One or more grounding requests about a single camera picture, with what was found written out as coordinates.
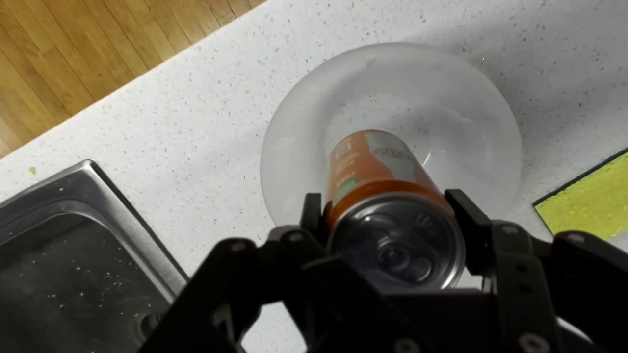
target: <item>can top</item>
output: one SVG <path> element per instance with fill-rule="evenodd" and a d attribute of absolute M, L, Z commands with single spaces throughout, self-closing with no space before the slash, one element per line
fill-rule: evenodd
<path fill-rule="evenodd" d="M 329 249 L 380 292 L 431 292 L 459 278 L 465 243 L 457 222 L 412 194 L 372 196 L 349 210 Z"/>

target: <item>sink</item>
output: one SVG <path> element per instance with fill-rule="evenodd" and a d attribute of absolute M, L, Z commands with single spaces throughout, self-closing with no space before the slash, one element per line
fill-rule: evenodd
<path fill-rule="evenodd" d="M 0 204 L 1 351 L 137 351 L 184 284 L 92 161 Z"/>

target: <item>white countertop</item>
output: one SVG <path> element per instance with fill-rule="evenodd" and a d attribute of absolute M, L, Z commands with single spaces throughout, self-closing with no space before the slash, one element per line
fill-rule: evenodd
<path fill-rule="evenodd" d="M 259 153 L 274 108 L 353 47 L 416 41 L 478 67 L 523 139 L 508 220 L 628 145 L 624 0 L 268 0 L 0 161 L 0 202 L 94 159 L 192 273 L 217 239 L 272 227 Z"/>

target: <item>wood surface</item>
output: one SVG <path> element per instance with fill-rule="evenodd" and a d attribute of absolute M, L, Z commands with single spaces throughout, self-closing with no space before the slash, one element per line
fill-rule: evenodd
<path fill-rule="evenodd" d="M 260 0 L 0 0 L 0 157 Z"/>

